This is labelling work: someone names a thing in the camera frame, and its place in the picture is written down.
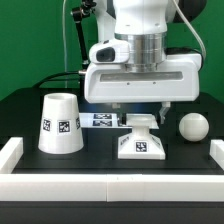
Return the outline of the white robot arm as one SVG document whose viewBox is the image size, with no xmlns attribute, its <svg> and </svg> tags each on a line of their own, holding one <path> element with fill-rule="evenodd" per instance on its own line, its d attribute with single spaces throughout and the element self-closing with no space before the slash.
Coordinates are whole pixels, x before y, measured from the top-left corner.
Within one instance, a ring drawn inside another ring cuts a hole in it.
<svg viewBox="0 0 224 224">
<path fill-rule="evenodd" d="M 90 103 L 159 102 L 161 120 L 174 101 L 199 95 L 206 50 L 169 54 L 167 24 L 181 14 L 177 0 L 113 0 L 114 38 L 89 51 L 84 96 Z"/>
</svg>

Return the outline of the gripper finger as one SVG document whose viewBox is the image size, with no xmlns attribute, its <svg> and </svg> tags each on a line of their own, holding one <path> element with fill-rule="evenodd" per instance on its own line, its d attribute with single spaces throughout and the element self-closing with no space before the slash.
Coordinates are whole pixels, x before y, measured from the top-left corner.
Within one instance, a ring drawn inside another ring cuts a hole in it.
<svg viewBox="0 0 224 224">
<path fill-rule="evenodd" d="M 117 114 L 118 124 L 120 126 L 125 126 L 127 118 L 126 118 L 126 113 L 124 112 L 122 108 L 122 105 L 120 103 L 113 103 L 112 108 Z"/>
<path fill-rule="evenodd" d="M 159 115 L 160 115 L 160 123 L 163 124 L 165 122 L 165 116 L 167 114 L 167 112 L 169 111 L 171 107 L 171 103 L 170 102 L 163 102 L 162 103 L 162 107 L 159 111 Z"/>
</svg>

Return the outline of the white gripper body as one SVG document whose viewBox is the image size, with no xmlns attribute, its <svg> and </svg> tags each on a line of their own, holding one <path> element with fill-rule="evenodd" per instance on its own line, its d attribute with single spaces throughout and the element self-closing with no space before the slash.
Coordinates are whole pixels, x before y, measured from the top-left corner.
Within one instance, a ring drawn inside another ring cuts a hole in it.
<svg viewBox="0 0 224 224">
<path fill-rule="evenodd" d="M 84 96 L 90 103 L 194 101 L 199 95 L 201 55 L 168 55 L 156 69 L 129 72 L 124 64 L 94 64 L 87 69 Z"/>
</svg>

